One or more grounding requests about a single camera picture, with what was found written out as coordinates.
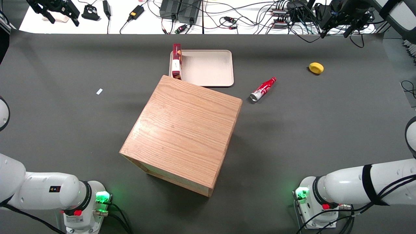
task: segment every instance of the green led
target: green led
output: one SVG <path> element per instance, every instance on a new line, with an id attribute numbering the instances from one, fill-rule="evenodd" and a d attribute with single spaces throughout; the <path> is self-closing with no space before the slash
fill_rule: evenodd
<path id="1" fill-rule="evenodd" d="M 305 198 L 306 198 L 306 196 L 308 195 L 308 193 L 309 193 L 309 189 L 308 189 L 308 188 L 306 188 L 306 187 L 299 187 L 298 189 L 296 189 L 295 193 L 296 193 L 297 198 L 298 198 L 299 200 L 303 200 L 303 199 L 305 199 Z"/>
<path id="2" fill-rule="evenodd" d="M 108 202 L 110 200 L 110 194 L 107 191 L 97 192 L 95 194 L 95 201 L 97 202 Z"/>

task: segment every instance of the wooden box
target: wooden box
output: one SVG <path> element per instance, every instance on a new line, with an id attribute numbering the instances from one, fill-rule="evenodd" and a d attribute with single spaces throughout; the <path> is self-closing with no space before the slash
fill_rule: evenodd
<path id="1" fill-rule="evenodd" d="M 210 197 L 241 104 L 163 76 L 120 154 L 150 175 Z"/>

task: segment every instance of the yellow object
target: yellow object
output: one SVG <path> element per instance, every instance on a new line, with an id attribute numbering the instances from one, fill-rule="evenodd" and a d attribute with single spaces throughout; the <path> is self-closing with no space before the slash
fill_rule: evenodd
<path id="1" fill-rule="evenodd" d="M 324 66 L 320 63 L 313 62 L 309 64 L 309 70 L 315 74 L 321 74 L 324 71 Z"/>

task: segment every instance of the plastic tray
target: plastic tray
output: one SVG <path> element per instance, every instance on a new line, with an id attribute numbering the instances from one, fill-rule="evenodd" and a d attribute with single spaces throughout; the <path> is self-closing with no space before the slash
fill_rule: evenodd
<path id="1" fill-rule="evenodd" d="M 172 55 L 169 76 L 172 76 Z M 233 56 L 229 50 L 182 50 L 182 80 L 205 87 L 234 84 Z"/>

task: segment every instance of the red box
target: red box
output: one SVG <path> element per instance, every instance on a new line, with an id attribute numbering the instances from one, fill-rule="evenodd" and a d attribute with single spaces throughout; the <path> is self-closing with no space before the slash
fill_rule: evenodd
<path id="1" fill-rule="evenodd" d="M 180 44 L 173 45 L 172 76 L 179 80 L 182 77 L 182 51 Z"/>

